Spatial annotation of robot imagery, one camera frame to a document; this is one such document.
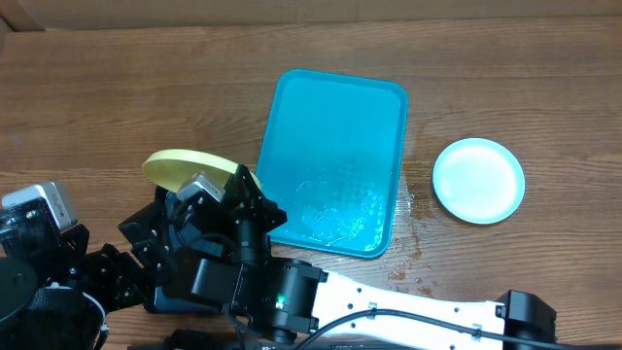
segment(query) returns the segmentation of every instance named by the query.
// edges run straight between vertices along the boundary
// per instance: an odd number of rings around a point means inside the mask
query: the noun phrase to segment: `yellow lid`
[[[210,154],[191,150],[163,150],[152,154],[143,164],[143,172],[149,180],[176,193],[179,188],[199,171],[204,171],[216,185],[225,187],[235,173],[237,163]],[[261,190],[255,174],[253,179]]]

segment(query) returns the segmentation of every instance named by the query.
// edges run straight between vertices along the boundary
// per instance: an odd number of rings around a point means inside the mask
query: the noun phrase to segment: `wooden table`
[[[62,179],[90,250],[152,200],[141,163],[189,148],[253,167],[275,84],[304,67],[409,94],[393,241],[362,261],[277,246],[373,286],[431,298],[537,294],[565,342],[622,341],[622,17],[433,20],[10,33],[0,58],[0,193]],[[523,204],[498,225],[449,217],[432,165],[450,143],[498,140],[521,161]],[[108,349],[223,319],[110,316]]]

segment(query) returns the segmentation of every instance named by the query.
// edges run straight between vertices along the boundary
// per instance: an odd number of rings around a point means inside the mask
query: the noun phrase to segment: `blue plastic tray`
[[[408,97],[400,86],[292,70],[276,87],[257,175],[287,211],[272,241],[360,258],[391,242]]]

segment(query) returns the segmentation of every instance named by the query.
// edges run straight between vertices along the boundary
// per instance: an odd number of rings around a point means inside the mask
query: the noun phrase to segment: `white saucer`
[[[525,174],[516,157],[497,142],[480,138],[447,147],[436,160],[432,183],[449,212],[480,225],[509,217],[525,194]]]

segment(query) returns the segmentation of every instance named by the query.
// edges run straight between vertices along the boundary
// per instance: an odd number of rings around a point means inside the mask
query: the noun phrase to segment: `wire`
[[[100,331],[99,336],[97,337],[97,342],[93,346],[93,350],[100,350],[104,346],[106,339],[108,339],[108,330]]]
[[[246,334],[250,334],[250,335],[254,335],[254,336],[261,336],[261,334],[259,332],[255,332],[255,331],[251,330],[245,324],[241,323],[240,320],[236,319],[235,316],[229,314],[229,311],[228,311],[229,310],[229,305],[228,304],[223,305],[223,309],[225,310],[226,318],[229,320],[230,323],[233,324],[233,326],[235,326],[236,329],[240,329],[240,330],[246,332]]]
[[[173,224],[173,231],[175,231],[175,236],[177,237],[177,240],[179,240],[179,244],[182,247],[190,246],[188,243],[186,243],[186,239],[184,239],[184,236],[179,232],[179,229],[175,224]]]
[[[244,337],[242,337],[242,332],[238,327],[235,327],[235,335],[237,336],[237,343],[240,345],[240,350],[246,350],[246,346],[244,345]]]
[[[542,349],[553,349],[553,350],[577,350],[577,349],[583,349],[583,350],[611,350],[611,349],[621,349],[622,345],[567,345],[567,344],[552,344],[552,343],[547,343],[547,342],[542,342],[542,341],[536,341],[536,340],[529,340],[529,339],[523,339],[523,338],[518,338],[518,337],[514,337],[514,336],[508,336],[508,335],[503,335],[503,334],[498,334],[495,332],[483,332],[481,330],[478,329],[473,329],[470,327],[464,327],[464,326],[459,326],[459,325],[454,325],[452,323],[449,322],[445,322],[445,321],[440,321],[440,320],[436,320],[434,318],[431,317],[426,317],[426,316],[421,316],[421,315],[417,315],[414,313],[410,313],[410,312],[405,312],[405,311],[398,311],[398,310],[391,310],[391,309],[370,309],[370,310],[365,310],[365,311],[360,311],[360,312],[355,312],[353,314],[341,317],[337,320],[334,320],[332,322],[330,322],[329,324],[323,326],[322,328],[318,329],[316,332],[314,332],[313,334],[309,335],[309,337],[307,337],[306,339],[304,339],[302,342],[300,342],[300,344],[298,344],[298,346],[295,347],[294,350],[303,350],[304,348],[306,348],[309,344],[311,344],[313,341],[315,341],[317,338],[319,338],[320,336],[322,336],[322,334],[332,330],[333,328],[342,325],[346,322],[350,322],[353,320],[357,320],[363,317],[368,317],[368,316],[395,316],[395,317],[401,317],[401,318],[406,318],[406,319],[410,319],[410,320],[414,320],[414,321],[420,321],[420,322],[424,322],[430,325],[434,325],[434,326],[439,326],[448,330],[452,330],[452,331],[456,331],[459,333],[468,333],[471,334],[473,336],[479,336],[479,337],[485,337],[485,338],[489,338],[489,339],[494,339],[494,340],[501,340],[504,342],[509,342],[509,343],[515,343],[515,344],[523,344],[523,345],[530,345],[533,347],[538,347],[538,348],[542,348]]]
[[[237,251],[237,246],[235,245],[235,242],[233,242],[233,240],[227,236],[225,236],[222,233],[201,233],[201,235],[199,235],[198,237],[195,237],[193,240],[191,240],[188,243],[188,246],[191,247],[192,244],[200,241],[200,240],[208,240],[208,239],[220,239],[225,246],[227,246],[227,248],[231,251],[231,252],[236,252]]]

